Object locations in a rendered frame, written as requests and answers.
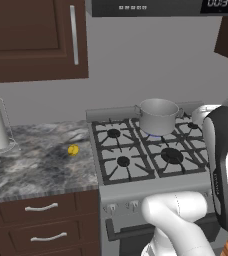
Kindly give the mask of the yellow lemon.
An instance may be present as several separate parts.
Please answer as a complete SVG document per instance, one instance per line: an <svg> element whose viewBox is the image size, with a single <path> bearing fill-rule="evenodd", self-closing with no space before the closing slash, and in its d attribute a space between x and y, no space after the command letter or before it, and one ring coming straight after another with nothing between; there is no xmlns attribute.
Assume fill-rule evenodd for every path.
<svg viewBox="0 0 228 256"><path fill-rule="evenodd" d="M79 146L77 144L71 144L68 147L68 154L71 156L76 156L79 153Z"/></svg>

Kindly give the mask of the silver metal pot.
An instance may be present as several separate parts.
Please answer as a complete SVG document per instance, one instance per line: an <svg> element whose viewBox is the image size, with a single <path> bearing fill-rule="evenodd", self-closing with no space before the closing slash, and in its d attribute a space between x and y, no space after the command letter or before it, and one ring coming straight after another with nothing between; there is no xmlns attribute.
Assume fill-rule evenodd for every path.
<svg viewBox="0 0 228 256"><path fill-rule="evenodd" d="M134 106L139 118L140 129L151 136L165 136L175 129L176 119L182 117L184 110L166 99L146 99Z"/></svg>

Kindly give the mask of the black microwave oven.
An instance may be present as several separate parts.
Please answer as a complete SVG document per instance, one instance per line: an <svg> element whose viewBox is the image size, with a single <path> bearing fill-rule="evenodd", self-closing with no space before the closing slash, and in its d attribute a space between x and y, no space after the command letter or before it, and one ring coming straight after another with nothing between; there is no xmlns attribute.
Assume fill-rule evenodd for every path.
<svg viewBox="0 0 228 256"><path fill-rule="evenodd" d="M228 16L228 0L85 0L92 17Z"/></svg>

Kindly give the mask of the silver oven door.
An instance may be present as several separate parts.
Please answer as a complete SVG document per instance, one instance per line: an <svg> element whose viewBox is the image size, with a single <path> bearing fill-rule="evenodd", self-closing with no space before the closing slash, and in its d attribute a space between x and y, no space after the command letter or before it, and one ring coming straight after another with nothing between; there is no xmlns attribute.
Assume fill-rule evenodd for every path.
<svg viewBox="0 0 228 256"><path fill-rule="evenodd" d="M129 214L123 216L107 217L101 220L101 256L140 256L144 247L153 238L154 232L148 235L137 237L124 238L116 241L109 241L106 232L105 220L111 219L113 221L114 230L120 232L121 230L137 225L148 224L141 214ZM210 242L212 249L216 256L221 253L228 233L220 227L220 231L214 242Z"/></svg>

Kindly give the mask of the silver gas stove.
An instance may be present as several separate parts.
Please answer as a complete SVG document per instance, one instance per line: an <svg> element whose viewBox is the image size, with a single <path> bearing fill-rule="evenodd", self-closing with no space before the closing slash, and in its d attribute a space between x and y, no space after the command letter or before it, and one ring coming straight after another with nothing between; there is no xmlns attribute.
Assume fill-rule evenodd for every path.
<svg viewBox="0 0 228 256"><path fill-rule="evenodd" d="M100 227L107 217L142 215L142 200L157 193L197 191L208 203L207 214L214 213L202 128L191 119L201 105L181 103L183 116L162 137L140 130L134 107L86 112L99 183ZM133 200L139 201L135 210L128 208ZM109 204L117 205L113 214L107 212Z"/></svg>

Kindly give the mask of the white kettle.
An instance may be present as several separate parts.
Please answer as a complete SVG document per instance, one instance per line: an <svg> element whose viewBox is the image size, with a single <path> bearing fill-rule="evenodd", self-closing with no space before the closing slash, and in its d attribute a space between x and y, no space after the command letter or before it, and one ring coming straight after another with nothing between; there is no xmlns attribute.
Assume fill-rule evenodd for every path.
<svg viewBox="0 0 228 256"><path fill-rule="evenodd" d="M202 105L192 112L192 122L196 125L202 125L204 118L213 110L218 108L218 105Z"/></svg>

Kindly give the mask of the dark brown cupboard door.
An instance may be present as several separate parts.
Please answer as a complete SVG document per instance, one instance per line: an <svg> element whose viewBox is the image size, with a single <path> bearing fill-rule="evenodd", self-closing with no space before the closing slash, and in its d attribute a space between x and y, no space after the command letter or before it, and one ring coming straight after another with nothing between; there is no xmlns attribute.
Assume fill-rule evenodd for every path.
<svg viewBox="0 0 228 256"><path fill-rule="evenodd" d="M70 5L76 9L79 65ZM85 0L0 0L0 83L88 76Z"/></svg>

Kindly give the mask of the dark brown drawer front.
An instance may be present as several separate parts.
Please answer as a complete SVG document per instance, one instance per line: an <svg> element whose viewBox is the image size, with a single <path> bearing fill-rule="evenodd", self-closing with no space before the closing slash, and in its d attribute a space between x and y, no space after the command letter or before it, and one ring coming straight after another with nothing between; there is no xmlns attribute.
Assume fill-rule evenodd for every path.
<svg viewBox="0 0 228 256"><path fill-rule="evenodd" d="M58 203L59 206L44 212L26 212L24 210L26 206L44 207L54 202ZM69 217L75 213L75 210L76 203L73 194L0 203L0 226L11 223L26 223L39 220Z"/></svg>
<svg viewBox="0 0 228 256"><path fill-rule="evenodd" d="M68 236L50 242L30 241L32 237L51 237L62 232L67 232ZM43 252L77 245L81 238L81 219L78 217L7 225L0 227L0 253L18 256Z"/></svg>
<svg viewBox="0 0 228 256"><path fill-rule="evenodd" d="M87 243L74 248L41 254L40 256L100 256L99 243Z"/></svg>

